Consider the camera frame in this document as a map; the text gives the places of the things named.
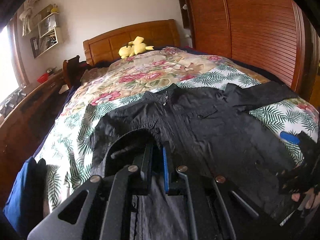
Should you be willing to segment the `person's right hand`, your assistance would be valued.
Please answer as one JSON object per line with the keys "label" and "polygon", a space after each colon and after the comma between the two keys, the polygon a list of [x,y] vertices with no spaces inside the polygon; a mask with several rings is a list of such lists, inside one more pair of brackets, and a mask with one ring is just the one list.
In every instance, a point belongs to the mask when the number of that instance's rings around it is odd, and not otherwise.
{"label": "person's right hand", "polygon": [[319,206],[320,200],[318,189],[311,188],[304,193],[298,193],[296,190],[293,190],[291,199],[295,202],[298,202],[302,195],[304,195],[304,198],[298,207],[299,211],[302,211],[304,209],[314,209]]}

